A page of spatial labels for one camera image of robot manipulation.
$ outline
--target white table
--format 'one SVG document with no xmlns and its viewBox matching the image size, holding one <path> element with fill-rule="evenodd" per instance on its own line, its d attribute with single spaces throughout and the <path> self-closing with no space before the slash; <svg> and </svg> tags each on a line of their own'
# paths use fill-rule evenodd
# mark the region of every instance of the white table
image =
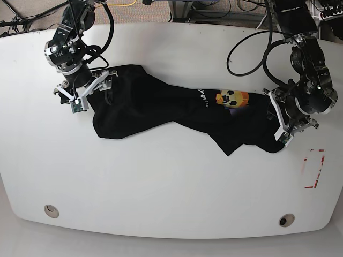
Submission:
<svg viewBox="0 0 343 257">
<path fill-rule="evenodd" d="M 85 41 L 103 45 L 108 29 L 93 26 Z M 237 78 L 225 65 L 230 49 L 253 31 L 116 25 L 104 57 L 111 66 L 143 65 L 173 85 L 260 92 L 275 87 L 262 70 Z M 259 237 L 326 226 L 343 186 L 343 101 L 329 114 L 315 116 L 319 130 L 297 134 L 277 154 L 242 146 L 227 157 L 207 134 L 175 123 L 123 140 L 100 139 L 92 110 L 73 115 L 52 94 L 63 80 L 43 54 L 53 34 L 0 40 L 0 173 L 17 216 L 79 230 L 162 238 Z M 233 70 L 255 66 L 266 41 L 261 35 L 238 48 Z M 343 46 L 324 41 L 320 46 L 334 88 L 343 95 Z M 290 53 L 290 46 L 282 46 L 269 57 L 271 72 L 284 81 L 297 79 Z M 92 63 L 98 65 L 101 60 Z M 325 150 L 316 188 L 305 186 L 315 182 L 321 153 L 308 149 Z M 47 204 L 59 210 L 59 218 L 45 214 Z M 295 222 L 282 228 L 279 219 L 288 213 Z"/>
</svg>

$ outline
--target cloth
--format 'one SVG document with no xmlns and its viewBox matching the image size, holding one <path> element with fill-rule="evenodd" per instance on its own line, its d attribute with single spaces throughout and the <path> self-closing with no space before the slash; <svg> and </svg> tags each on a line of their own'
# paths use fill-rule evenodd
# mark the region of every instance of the cloth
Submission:
<svg viewBox="0 0 343 257">
<path fill-rule="evenodd" d="M 87 97 L 101 138 L 122 139 L 167 122 L 207 133 L 230 155 L 242 144 L 276 153 L 277 120 L 266 118 L 267 96 L 234 90 L 171 86 L 147 74 L 139 65 L 111 68 L 112 89 Z"/>
</svg>

